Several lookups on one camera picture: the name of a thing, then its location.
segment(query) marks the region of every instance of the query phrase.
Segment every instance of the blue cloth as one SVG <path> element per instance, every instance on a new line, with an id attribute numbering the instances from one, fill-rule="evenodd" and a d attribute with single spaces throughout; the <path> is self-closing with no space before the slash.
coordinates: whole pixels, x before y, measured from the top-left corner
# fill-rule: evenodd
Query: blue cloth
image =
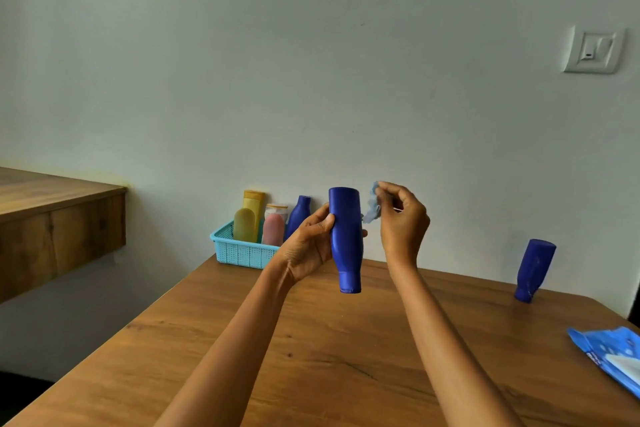
<path id="1" fill-rule="evenodd" d="M 378 197 L 376 196 L 377 187 L 378 181 L 375 181 L 373 183 L 373 186 L 371 187 L 371 192 L 369 193 L 369 201 L 367 201 L 369 209 L 362 218 L 362 222 L 365 225 L 368 225 L 373 220 L 377 220 L 378 218 L 380 218 L 380 205 L 378 204 Z"/>
<path id="2" fill-rule="evenodd" d="M 613 331 L 589 331 L 580 333 L 568 330 L 575 345 L 615 381 L 640 398 L 640 385 L 614 366 L 607 356 L 640 360 L 640 336 L 628 328 Z"/>

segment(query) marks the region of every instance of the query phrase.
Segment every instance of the person's left arm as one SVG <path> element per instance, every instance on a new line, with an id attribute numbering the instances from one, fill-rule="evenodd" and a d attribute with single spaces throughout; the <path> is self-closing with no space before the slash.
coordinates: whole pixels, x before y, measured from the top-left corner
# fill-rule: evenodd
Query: person's left arm
<path id="1" fill-rule="evenodd" d="M 325 204 L 280 247 L 156 427 L 240 425 L 287 293 L 331 258 L 333 220 Z"/>

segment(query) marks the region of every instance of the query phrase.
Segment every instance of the bottle cap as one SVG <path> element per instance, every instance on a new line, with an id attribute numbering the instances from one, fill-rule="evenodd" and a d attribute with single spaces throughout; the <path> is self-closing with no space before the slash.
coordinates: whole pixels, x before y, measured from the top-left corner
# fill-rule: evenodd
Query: bottle cap
<path id="1" fill-rule="evenodd" d="M 520 302 L 526 302 L 527 304 L 531 302 L 533 295 L 528 293 L 526 290 L 521 289 L 520 287 L 516 288 L 516 293 L 513 294 Z"/>
<path id="2" fill-rule="evenodd" d="M 251 189 L 244 190 L 244 198 L 245 199 L 257 199 L 260 201 L 264 198 L 264 193 L 262 191 L 254 191 Z"/>
<path id="3" fill-rule="evenodd" d="M 360 285 L 360 271 L 338 272 L 340 292 L 343 294 L 359 294 L 362 291 Z"/>

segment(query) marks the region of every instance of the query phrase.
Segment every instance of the pink bottle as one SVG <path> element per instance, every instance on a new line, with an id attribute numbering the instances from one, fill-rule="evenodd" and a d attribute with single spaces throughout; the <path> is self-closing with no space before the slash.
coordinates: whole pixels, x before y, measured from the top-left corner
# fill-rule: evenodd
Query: pink bottle
<path id="1" fill-rule="evenodd" d="M 262 244 L 281 246 L 284 238 L 284 220 L 277 213 L 271 213 L 264 219 Z"/>

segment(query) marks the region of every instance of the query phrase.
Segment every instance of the blue bottle cap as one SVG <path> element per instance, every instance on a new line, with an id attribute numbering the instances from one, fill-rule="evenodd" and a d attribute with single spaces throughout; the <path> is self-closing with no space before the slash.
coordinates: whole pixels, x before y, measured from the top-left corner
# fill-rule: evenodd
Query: blue bottle cap
<path id="1" fill-rule="evenodd" d="M 516 289 L 516 293 L 513 294 L 513 297 L 515 297 L 520 302 L 526 302 L 528 304 L 528 303 L 531 302 L 531 299 L 533 298 L 533 295 L 528 293 L 526 290 L 521 289 L 520 287 L 518 287 Z"/>
<path id="2" fill-rule="evenodd" d="M 359 294 L 362 291 L 360 285 L 360 271 L 338 272 L 340 292 L 343 294 Z"/>

